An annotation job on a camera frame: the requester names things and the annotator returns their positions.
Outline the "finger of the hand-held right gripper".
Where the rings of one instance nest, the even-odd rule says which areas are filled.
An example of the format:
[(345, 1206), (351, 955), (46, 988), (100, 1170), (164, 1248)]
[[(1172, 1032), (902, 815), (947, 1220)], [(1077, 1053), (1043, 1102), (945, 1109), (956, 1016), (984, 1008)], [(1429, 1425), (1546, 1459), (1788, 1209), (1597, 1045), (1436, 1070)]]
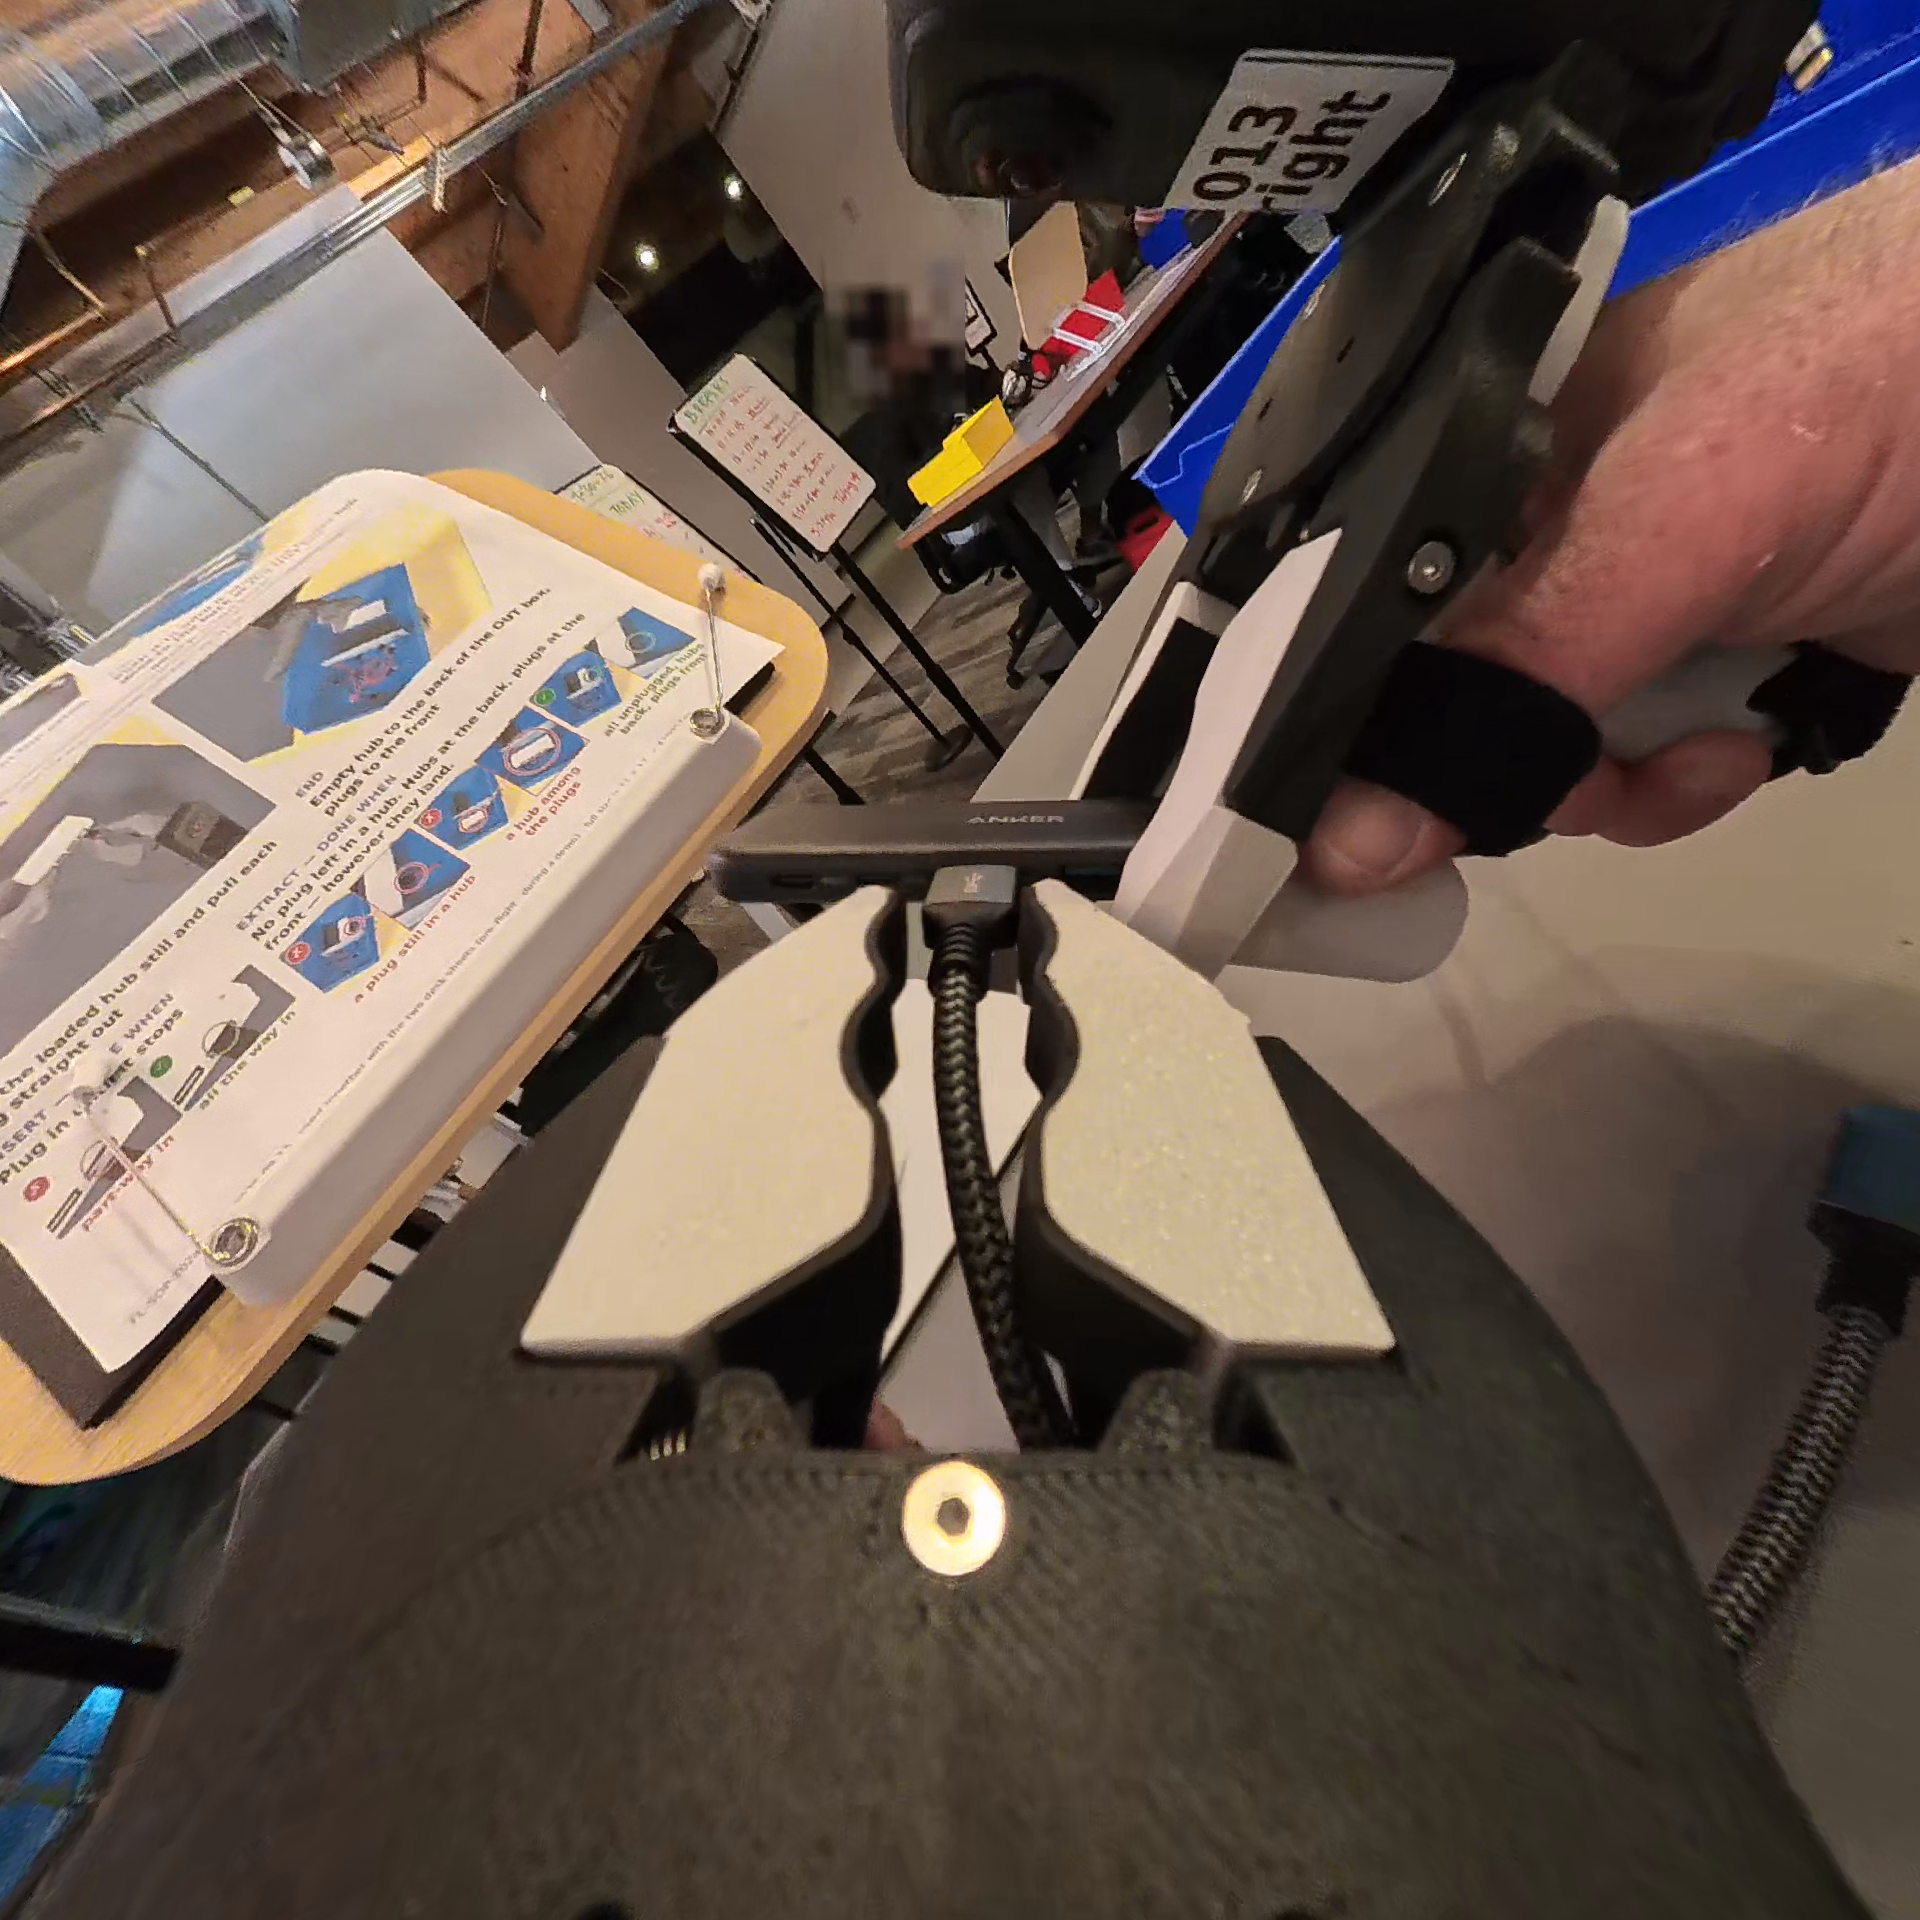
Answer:
[(1231, 602), (1196, 582), (1168, 587), (1074, 777), (1077, 804), (1146, 804), (1165, 792), (1234, 614)]
[(1123, 869), (1118, 920), (1202, 979), (1236, 962), (1295, 870), (1295, 841), (1241, 814), (1227, 787), (1340, 539), (1329, 531), (1289, 551), (1223, 627), (1187, 743)]

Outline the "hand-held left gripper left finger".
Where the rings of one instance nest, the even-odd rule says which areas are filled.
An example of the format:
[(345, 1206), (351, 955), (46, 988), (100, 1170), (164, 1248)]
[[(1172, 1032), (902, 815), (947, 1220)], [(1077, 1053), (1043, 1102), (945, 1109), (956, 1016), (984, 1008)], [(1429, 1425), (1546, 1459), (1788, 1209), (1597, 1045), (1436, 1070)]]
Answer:
[(875, 1388), (902, 1303), (882, 1096), (896, 1077), (905, 903), (862, 886), (685, 1011), (527, 1312), (527, 1356), (792, 1402)]

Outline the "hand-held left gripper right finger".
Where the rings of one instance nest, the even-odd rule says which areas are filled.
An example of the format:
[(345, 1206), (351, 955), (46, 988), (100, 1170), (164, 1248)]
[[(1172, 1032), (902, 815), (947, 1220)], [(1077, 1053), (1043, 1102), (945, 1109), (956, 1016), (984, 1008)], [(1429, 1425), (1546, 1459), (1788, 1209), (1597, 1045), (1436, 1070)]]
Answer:
[(1057, 879), (1024, 898), (1023, 1322), (1079, 1406), (1397, 1337), (1247, 1016)]

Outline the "white object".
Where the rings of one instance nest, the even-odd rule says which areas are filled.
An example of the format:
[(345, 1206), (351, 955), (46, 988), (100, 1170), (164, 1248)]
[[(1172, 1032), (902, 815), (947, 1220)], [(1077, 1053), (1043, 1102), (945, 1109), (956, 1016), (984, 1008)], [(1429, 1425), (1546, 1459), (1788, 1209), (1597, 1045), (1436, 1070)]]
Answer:
[(1153, 811), (1147, 801), (1079, 797), (759, 814), (715, 846), (709, 879), (735, 903), (827, 905), (865, 886), (922, 900), (947, 869), (1010, 869), (1023, 884), (1057, 879), (1113, 900)]

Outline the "person's right hand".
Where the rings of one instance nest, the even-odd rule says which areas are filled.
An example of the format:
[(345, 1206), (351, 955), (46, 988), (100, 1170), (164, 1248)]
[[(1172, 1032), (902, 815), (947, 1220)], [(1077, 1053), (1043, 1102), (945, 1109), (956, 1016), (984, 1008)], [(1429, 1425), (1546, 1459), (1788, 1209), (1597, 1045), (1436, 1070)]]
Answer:
[(1604, 720), (1708, 651), (1919, 668), (1919, 164), (1613, 300), (1441, 644)]

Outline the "yellow storage bin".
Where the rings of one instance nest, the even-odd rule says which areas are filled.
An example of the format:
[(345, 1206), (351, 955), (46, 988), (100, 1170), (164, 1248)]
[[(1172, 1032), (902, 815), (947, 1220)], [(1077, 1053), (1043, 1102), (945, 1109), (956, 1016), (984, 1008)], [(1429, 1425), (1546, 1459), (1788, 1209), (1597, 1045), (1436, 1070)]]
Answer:
[(998, 396), (962, 420), (940, 451), (909, 474), (912, 496), (935, 510), (955, 492), (965, 492), (984, 470), (1013, 446), (1014, 422)]

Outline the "grey work table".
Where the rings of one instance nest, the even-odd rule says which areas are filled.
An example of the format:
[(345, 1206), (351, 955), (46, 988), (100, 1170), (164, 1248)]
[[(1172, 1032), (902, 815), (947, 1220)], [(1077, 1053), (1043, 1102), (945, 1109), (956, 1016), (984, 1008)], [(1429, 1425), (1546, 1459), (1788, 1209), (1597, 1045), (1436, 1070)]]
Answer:
[(1063, 634), (1074, 644), (1093, 638), (1101, 608), (1079, 585), (1070, 549), (1055, 551), (1050, 536), (1059, 535), (1059, 504), (1070, 496), (1077, 467), (1119, 435), (1239, 279), (1236, 233), (1246, 216), (1206, 216), (1202, 225), (1202, 243), (1146, 270), (1123, 297), (1123, 308), (1108, 315), (1106, 336), (1087, 341), (1024, 405), (1010, 445), (965, 487), (905, 528), (905, 549), (984, 520), (998, 531), (1004, 564)]

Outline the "blue storage bin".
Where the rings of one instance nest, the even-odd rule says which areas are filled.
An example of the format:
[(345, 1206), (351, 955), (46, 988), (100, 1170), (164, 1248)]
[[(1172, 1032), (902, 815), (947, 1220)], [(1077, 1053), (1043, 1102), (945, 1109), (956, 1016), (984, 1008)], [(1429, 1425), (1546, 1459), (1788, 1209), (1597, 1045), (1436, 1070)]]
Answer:
[[(1693, 179), (1636, 206), (1610, 288), (1619, 298), (1725, 250), (1919, 154), (1919, 6), (1825, 2), (1822, 46), (1788, 62), (1763, 126)], [(1330, 238), (1295, 285), (1142, 461), (1141, 482), (1191, 531), (1207, 479), (1261, 373), (1310, 310), (1343, 245)]]

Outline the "handwritten whiteboard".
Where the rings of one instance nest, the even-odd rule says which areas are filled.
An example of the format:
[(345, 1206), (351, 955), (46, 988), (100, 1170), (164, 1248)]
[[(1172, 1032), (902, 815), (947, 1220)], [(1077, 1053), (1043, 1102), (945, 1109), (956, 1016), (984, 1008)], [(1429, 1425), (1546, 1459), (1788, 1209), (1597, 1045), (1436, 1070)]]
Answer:
[(877, 501), (875, 474), (748, 354), (728, 356), (668, 427), (816, 559)]

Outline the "instruction sheet wooden board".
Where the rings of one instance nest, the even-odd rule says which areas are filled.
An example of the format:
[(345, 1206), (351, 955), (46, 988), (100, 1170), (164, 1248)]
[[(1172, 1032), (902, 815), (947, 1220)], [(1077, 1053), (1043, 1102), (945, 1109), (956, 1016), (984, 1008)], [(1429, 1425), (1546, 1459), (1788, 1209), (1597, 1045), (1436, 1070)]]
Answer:
[(251, 1401), (827, 677), (735, 564), (361, 470), (5, 697), (5, 1481), (134, 1474)]

